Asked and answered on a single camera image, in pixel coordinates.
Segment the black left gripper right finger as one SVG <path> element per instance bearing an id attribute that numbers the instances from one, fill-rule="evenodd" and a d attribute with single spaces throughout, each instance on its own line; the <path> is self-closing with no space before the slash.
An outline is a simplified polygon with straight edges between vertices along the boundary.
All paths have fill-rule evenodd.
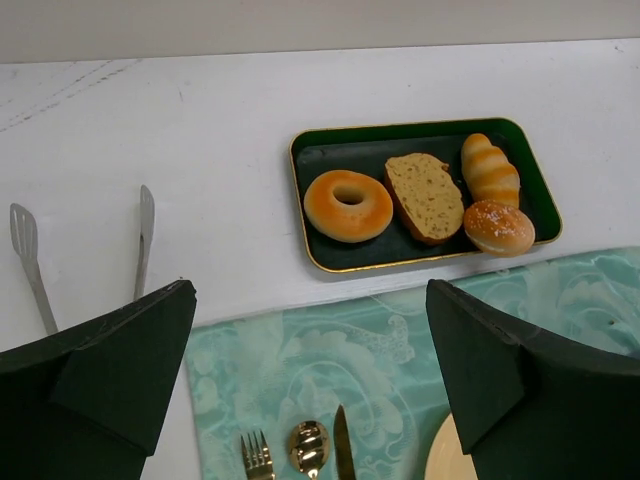
<path id="1" fill-rule="evenodd" d="M 570 340 L 444 280 L 426 312 L 480 479 L 636 479 L 639 361 Z"/>

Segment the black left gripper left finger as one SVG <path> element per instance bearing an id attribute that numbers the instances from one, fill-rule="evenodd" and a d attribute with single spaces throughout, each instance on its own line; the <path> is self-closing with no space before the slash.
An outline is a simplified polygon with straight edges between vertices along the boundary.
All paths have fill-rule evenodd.
<path id="1" fill-rule="evenodd" d="M 155 453 L 196 310 L 177 280 L 1 354 L 4 479 L 138 479 Z"/>

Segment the round sesame bun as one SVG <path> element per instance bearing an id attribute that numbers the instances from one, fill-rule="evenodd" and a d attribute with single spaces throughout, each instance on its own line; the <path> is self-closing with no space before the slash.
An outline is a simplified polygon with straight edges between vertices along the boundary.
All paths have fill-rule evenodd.
<path id="1" fill-rule="evenodd" d="M 481 200 L 464 213 L 468 239 L 481 251 L 499 257 L 526 253 L 535 241 L 532 221 L 518 208 L 493 200 Z"/>

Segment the silver metal tongs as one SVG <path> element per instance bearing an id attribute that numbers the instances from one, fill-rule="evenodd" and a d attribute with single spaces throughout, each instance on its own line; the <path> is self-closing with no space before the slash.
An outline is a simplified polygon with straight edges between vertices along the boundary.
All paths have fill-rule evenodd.
<path id="1" fill-rule="evenodd" d="M 155 227 L 155 200 L 151 190 L 140 187 L 139 253 L 133 300 L 144 296 L 146 274 Z M 49 302 L 38 263 L 38 228 L 35 217 L 24 206 L 12 203 L 9 208 L 11 242 L 31 287 L 47 335 L 59 331 Z"/>

